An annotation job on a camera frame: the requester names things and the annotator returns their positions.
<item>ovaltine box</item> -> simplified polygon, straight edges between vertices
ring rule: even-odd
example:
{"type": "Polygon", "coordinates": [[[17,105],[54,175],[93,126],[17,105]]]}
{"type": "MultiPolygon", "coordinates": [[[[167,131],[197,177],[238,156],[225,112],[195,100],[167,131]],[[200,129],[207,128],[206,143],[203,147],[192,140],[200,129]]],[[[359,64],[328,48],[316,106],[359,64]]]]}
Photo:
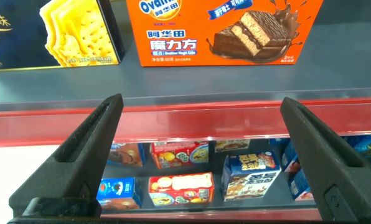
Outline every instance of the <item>ovaltine box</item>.
{"type": "Polygon", "coordinates": [[[148,183],[149,196],[155,206],[211,202],[214,191],[211,172],[150,177],[148,183]]]}
{"type": "Polygon", "coordinates": [[[322,0],[126,0],[142,66],[299,58],[322,0]]]}
{"type": "Polygon", "coordinates": [[[123,54],[109,0],[0,0],[0,70],[114,65],[123,54]]]}

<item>biscuit image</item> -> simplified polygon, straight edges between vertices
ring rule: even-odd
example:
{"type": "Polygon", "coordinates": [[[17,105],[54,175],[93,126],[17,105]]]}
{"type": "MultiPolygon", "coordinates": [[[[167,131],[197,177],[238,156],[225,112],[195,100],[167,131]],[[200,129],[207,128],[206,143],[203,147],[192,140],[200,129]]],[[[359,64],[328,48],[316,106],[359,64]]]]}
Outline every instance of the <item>biscuit image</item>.
{"type": "Polygon", "coordinates": [[[51,0],[40,16],[48,33],[45,47],[61,66],[118,63],[95,0],[51,0]]]}

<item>lower shelf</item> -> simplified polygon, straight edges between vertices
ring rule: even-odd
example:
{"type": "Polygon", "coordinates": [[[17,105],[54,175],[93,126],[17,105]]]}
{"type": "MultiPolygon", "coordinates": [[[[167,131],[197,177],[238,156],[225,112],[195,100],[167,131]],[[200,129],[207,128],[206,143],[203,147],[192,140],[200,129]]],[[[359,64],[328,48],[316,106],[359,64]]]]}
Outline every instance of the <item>lower shelf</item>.
{"type": "Polygon", "coordinates": [[[220,212],[232,212],[234,211],[245,211],[251,212],[251,210],[293,210],[293,209],[309,209],[315,208],[316,205],[313,200],[295,202],[291,196],[291,191],[288,186],[289,174],[280,173],[271,187],[268,189],[266,195],[262,198],[254,198],[249,200],[237,200],[231,202],[224,202],[222,196],[222,169],[225,156],[227,154],[246,154],[249,152],[258,151],[274,151],[277,159],[280,154],[279,146],[271,146],[268,144],[266,139],[253,140],[251,141],[249,149],[236,150],[230,152],[214,153],[213,144],[210,144],[210,155],[209,163],[198,164],[194,166],[177,167],[170,169],[157,169],[154,161],[152,160],[149,153],[147,153],[147,161],[144,167],[124,167],[115,166],[108,164],[103,178],[115,178],[115,177],[135,177],[142,190],[143,190],[143,203],[141,209],[138,210],[122,210],[118,212],[104,212],[106,216],[114,217],[125,217],[126,214],[132,214],[133,216],[143,217],[146,213],[149,215],[157,216],[157,213],[167,215],[167,213],[176,212],[191,212],[190,215],[198,213],[210,213],[214,214],[215,211],[220,212]],[[215,195],[212,203],[205,204],[193,204],[193,205],[175,205],[168,207],[155,207],[148,195],[148,180],[151,176],[161,175],[178,175],[178,174],[193,174],[199,172],[212,172],[214,174],[215,184],[215,195]]]}

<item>orange snack box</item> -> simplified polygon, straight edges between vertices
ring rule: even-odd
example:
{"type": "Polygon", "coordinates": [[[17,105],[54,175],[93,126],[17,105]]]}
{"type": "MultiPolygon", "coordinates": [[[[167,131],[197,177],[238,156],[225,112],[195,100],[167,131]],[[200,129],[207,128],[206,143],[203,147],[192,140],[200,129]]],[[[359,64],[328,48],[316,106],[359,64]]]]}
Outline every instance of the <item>orange snack box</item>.
{"type": "Polygon", "coordinates": [[[141,66],[295,64],[322,0],[126,0],[141,66]]]}
{"type": "Polygon", "coordinates": [[[155,206],[211,202],[214,192],[211,172],[150,177],[148,183],[148,193],[155,206]]]}

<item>red shelf edge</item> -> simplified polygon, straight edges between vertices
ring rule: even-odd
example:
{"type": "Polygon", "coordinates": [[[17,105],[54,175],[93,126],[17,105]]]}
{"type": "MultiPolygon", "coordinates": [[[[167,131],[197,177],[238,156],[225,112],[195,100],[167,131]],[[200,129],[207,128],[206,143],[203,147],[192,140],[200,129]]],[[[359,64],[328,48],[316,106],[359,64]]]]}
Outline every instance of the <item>red shelf edge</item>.
{"type": "MultiPolygon", "coordinates": [[[[305,100],[338,134],[371,134],[371,98],[305,100]]],[[[125,107],[117,142],[281,138],[280,101],[125,107]]],[[[0,147],[60,144],[93,108],[0,112],[0,147]]]]}

